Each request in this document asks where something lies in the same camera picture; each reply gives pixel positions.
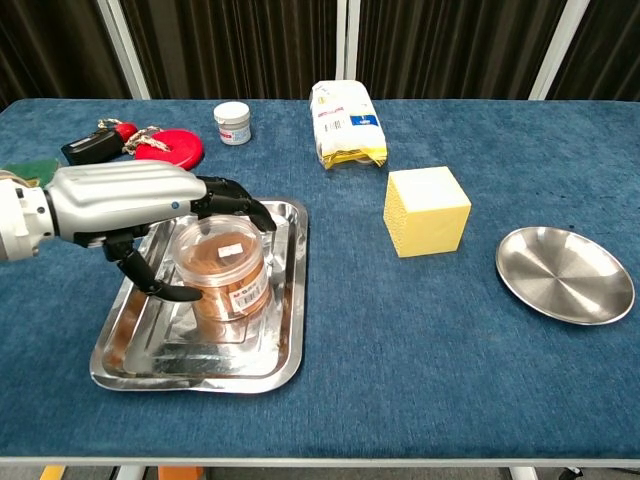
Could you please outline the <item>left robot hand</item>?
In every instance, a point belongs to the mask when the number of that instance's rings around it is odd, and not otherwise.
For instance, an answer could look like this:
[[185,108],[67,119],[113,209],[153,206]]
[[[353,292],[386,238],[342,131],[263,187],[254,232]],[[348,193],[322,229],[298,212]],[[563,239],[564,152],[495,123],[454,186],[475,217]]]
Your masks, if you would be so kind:
[[262,232],[276,229],[266,207],[239,183],[163,161],[62,167],[45,186],[45,196],[57,236],[85,248],[101,245],[107,260],[140,291],[170,302],[195,302],[202,293],[156,278],[134,247],[151,225],[189,214],[224,214],[246,216]]

